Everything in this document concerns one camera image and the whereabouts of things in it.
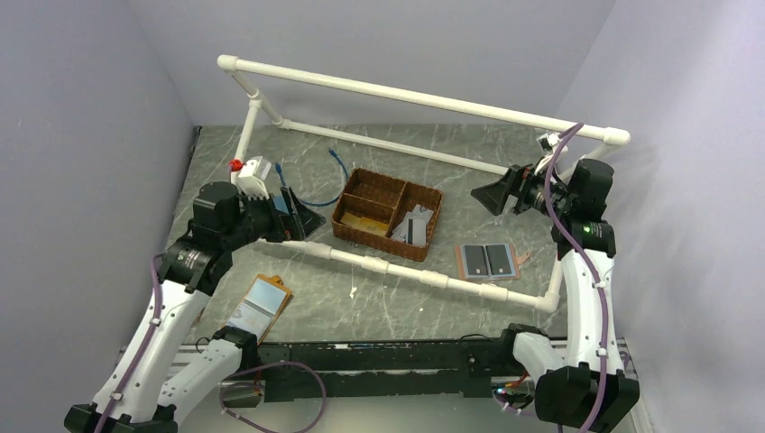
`blue cable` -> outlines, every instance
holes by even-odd
[[[337,156],[337,153],[335,152],[334,149],[329,149],[329,154],[332,155],[332,157],[334,157],[335,160],[337,160],[338,164],[340,164],[340,168],[343,169],[343,177],[346,179],[345,183],[348,183],[348,169],[346,168],[346,165],[342,161],[340,161],[340,157]],[[281,165],[277,162],[276,164],[274,164],[274,168],[276,168],[276,174],[279,175],[279,181],[281,181],[281,185],[283,187],[286,187],[287,186],[287,182],[284,180],[284,174],[281,173]],[[302,203],[302,204],[304,204],[306,206],[313,206],[313,207],[329,206],[332,203],[335,203],[336,201],[338,201],[340,199],[340,194],[337,194],[337,197],[329,200],[326,203],[311,203],[311,202],[306,201],[306,200],[301,200],[300,203]]]

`marble table surface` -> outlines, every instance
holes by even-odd
[[[335,128],[502,166],[533,163],[540,156],[534,130],[514,124],[360,124]],[[226,164],[234,156],[240,133],[241,127],[234,126],[202,128],[176,206],[169,243],[184,232],[199,187],[226,179]],[[549,220],[533,210],[519,216],[492,216],[470,197],[471,189],[496,181],[496,175],[273,126],[254,131],[247,158],[264,155],[269,161],[280,162],[298,197],[326,201],[343,187],[342,171],[327,151],[330,147],[349,170],[364,167],[442,190],[441,215],[423,263],[337,239],[328,222],[309,240],[450,277],[457,276],[455,245],[506,242],[513,244],[518,254],[530,252],[531,257],[521,266],[518,280],[498,281],[497,285],[535,296],[544,293],[555,255]],[[278,190],[274,170],[266,184],[269,190]],[[320,207],[318,212],[329,221],[333,209],[334,205]],[[540,327],[551,336],[566,334],[564,290],[558,311],[547,314],[369,272],[278,245],[254,244],[234,254],[234,267],[218,285],[187,342],[211,336],[221,327],[259,273],[280,275],[294,294],[268,341],[449,338],[472,333],[496,336],[511,322]],[[356,292],[351,298],[353,287]]]

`red object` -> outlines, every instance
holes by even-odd
[[[228,166],[231,167],[231,171],[240,171],[242,167],[244,167],[244,164],[239,160],[231,160],[228,163]]]

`pvc pipe frame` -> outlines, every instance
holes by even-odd
[[[426,149],[420,149],[417,147],[408,146],[405,144],[389,142],[385,140],[379,140],[372,137],[367,137],[359,134],[344,133],[342,131],[336,131],[321,126],[314,126],[310,124],[302,124],[299,122],[293,122],[289,119],[283,118],[271,105],[268,99],[262,95],[261,91],[256,87],[242,72],[251,72],[254,74],[265,75],[275,78],[284,78],[292,81],[298,81],[302,83],[313,84],[316,86],[322,86],[326,88],[337,88],[346,90],[349,92],[361,93],[365,95],[371,95],[375,97],[385,97],[388,99],[394,99],[403,102],[409,102],[421,106],[432,106],[435,108],[441,108],[444,110],[454,111],[458,113],[465,113],[468,115],[477,115],[494,120],[503,120],[506,122],[512,122],[515,124],[525,124],[527,126],[533,126],[536,128],[546,129],[550,131],[563,132],[570,126],[574,125],[574,122],[559,120],[552,117],[545,117],[542,115],[532,115],[528,113],[522,113],[520,111],[508,110],[505,108],[499,108],[496,106],[486,106],[483,104],[476,104],[472,102],[461,101],[458,99],[452,99],[449,97],[438,97],[435,95],[429,95],[420,92],[413,92],[411,90],[404,90],[401,88],[390,88],[387,86],[380,86],[377,84],[365,83],[363,81],[355,81],[352,79],[331,77],[329,75],[315,74],[312,72],[306,72],[298,69],[282,68],[279,66],[267,65],[264,63],[257,63],[249,60],[240,60],[236,56],[221,55],[217,59],[218,66],[228,72],[231,77],[247,92],[247,96],[250,98],[249,109],[247,110],[247,116],[244,119],[244,129],[239,137],[239,143],[236,146],[235,158],[243,160],[247,153],[250,141],[253,136],[253,129],[255,127],[255,119],[257,117],[258,110],[263,110],[267,114],[273,124],[288,130],[301,131],[304,133],[323,135],[330,138],[336,138],[338,140],[344,140],[351,143],[366,144],[369,146],[377,147],[380,149],[386,149],[389,151],[402,152],[409,155],[420,156],[423,158],[430,158],[431,160],[447,162],[470,169],[476,169],[486,171],[492,174],[503,175],[508,168],[500,165],[494,165],[487,162],[474,161],[467,158],[462,158],[454,155],[449,155],[442,152],[435,152]],[[582,158],[601,159],[606,154],[625,146],[630,142],[630,133],[623,129],[617,129],[612,127],[597,127],[591,125],[585,125],[579,130],[576,135],[600,140],[603,143],[595,148],[592,152]],[[568,170],[562,173],[563,179],[568,179],[574,171],[574,165]],[[231,181],[235,182],[235,173],[231,175]],[[307,253],[310,253],[311,248],[304,249]],[[372,258],[365,257],[364,260],[359,259],[362,256],[356,256],[355,254],[343,253],[338,250],[329,248],[331,253],[326,253],[328,259],[335,259],[342,262],[351,264],[361,264],[366,269],[371,269],[364,266],[364,263],[370,263]],[[378,272],[382,267],[376,267],[373,270]],[[528,305],[535,309],[542,311],[552,312],[558,307],[558,300],[560,298],[560,283],[563,280],[563,273],[560,267],[560,262],[555,261],[553,265],[553,271],[550,278],[547,293],[542,297],[533,297],[531,295],[525,295],[521,293],[515,293],[506,290],[507,295],[504,296],[500,292],[496,291],[497,286],[492,284],[475,284],[467,281],[459,281],[449,279],[445,275],[438,274],[431,271],[418,271],[403,266],[397,266],[394,264],[388,264],[384,268],[385,272],[399,275],[402,278],[409,278],[413,280],[420,280],[422,282],[437,285],[439,287],[450,288],[455,290],[461,290],[466,292],[472,292],[479,296],[490,298],[507,300],[511,302],[518,302],[520,304]]]

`gray wall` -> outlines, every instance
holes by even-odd
[[[765,430],[763,20],[620,0],[558,111],[632,132],[609,160],[613,302],[659,432]]]
[[[64,431],[151,296],[191,122],[124,2],[0,6],[0,431]]]
[[[552,115],[613,0],[128,3],[192,120],[242,124],[244,91],[217,67],[219,54]],[[482,121],[276,78],[252,78],[283,115],[303,122]]]

